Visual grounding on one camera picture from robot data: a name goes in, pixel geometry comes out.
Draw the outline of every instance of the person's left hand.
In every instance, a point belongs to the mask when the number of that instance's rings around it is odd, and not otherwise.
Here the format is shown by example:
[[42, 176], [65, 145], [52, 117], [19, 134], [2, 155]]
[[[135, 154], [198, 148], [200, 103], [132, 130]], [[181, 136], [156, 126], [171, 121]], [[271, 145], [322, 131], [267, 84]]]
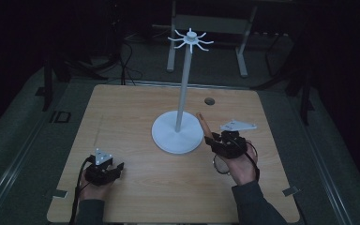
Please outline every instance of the person's left hand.
[[81, 178], [81, 193], [80, 193], [80, 201], [82, 200], [102, 200], [105, 201], [107, 195], [110, 193], [111, 187], [113, 185], [113, 181], [103, 186], [95, 186], [93, 184], [89, 184], [86, 181], [84, 175], [86, 170], [82, 173]]

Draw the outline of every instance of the wooden table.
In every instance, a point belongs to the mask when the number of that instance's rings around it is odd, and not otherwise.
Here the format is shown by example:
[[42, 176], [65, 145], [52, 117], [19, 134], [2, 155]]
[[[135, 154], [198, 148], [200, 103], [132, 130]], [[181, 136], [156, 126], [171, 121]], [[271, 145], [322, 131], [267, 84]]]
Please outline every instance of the wooden table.
[[[83, 161], [96, 148], [113, 154], [114, 163], [125, 162], [120, 179], [106, 201], [107, 222], [128, 223], [234, 223], [236, 205], [232, 178], [215, 171], [214, 153], [204, 142], [194, 151], [173, 155], [156, 146], [151, 126], [165, 112], [177, 110], [180, 89], [152, 86], [96, 86], [68, 156], [57, 189], [68, 191], [53, 198], [51, 222], [68, 222], [74, 187]], [[212, 106], [204, 103], [213, 98]], [[201, 112], [213, 132], [232, 119], [254, 123], [255, 130], [241, 131], [259, 152], [260, 185], [267, 201], [288, 222], [299, 214], [278, 150], [257, 93], [227, 89], [187, 90], [185, 111]]]

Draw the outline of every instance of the white pole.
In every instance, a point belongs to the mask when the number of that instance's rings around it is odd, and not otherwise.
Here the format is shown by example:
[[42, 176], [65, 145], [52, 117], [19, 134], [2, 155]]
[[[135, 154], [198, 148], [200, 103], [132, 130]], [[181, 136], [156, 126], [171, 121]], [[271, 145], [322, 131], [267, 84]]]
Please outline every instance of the white pole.
[[181, 127], [181, 120], [183, 118], [184, 105], [186, 103], [186, 95], [187, 95], [187, 86], [188, 86], [188, 76], [189, 69], [191, 67], [191, 46], [186, 46], [186, 53], [184, 57], [184, 66], [183, 66], [183, 77], [181, 81], [181, 90], [180, 90], [180, 99], [179, 99], [179, 109], [177, 111], [177, 120], [176, 120], [176, 128], [175, 131], [179, 132]]

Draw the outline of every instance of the white round base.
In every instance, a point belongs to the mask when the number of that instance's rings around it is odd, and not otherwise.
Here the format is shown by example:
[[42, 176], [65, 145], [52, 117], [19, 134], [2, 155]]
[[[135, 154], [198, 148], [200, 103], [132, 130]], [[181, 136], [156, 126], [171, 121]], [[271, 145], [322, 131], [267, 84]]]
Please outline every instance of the white round base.
[[203, 140], [203, 129], [198, 119], [183, 112], [180, 131], [176, 132], [177, 111], [165, 112], [152, 127], [154, 142], [165, 152], [185, 154], [194, 150]]

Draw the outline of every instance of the hand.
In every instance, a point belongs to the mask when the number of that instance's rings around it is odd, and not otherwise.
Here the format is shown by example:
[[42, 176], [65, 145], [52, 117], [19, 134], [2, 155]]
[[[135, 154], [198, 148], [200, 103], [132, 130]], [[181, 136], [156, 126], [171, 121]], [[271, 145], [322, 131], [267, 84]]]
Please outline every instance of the hand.
[[[251, 141], [247, 141], [247, 153], [255, 163], [257, 163], [257, 157], [250, 144]], [[256, 179], [256, 172], [253, 164], [245, 154], [233, 159], [227, 159], [225, 157], [220, 158], [227, 164], [227, 167], [230, 169], [230, 175], [238, 186], [242, 186]]]
[[113, 185], [113, 181], [111, 183], [108, 183], [107, 185], [103, 186], [95, 186], [93, 184], [89, 184], [88, 181], [86, 181], [84, 175], [86, 173], [86, 170], [82, 173], [81, 178], [81, 193], [80, 193], [80, 201], [82, 200], [102, 200], [105, 201], [108, 194], [110, 193], [111, 187]]

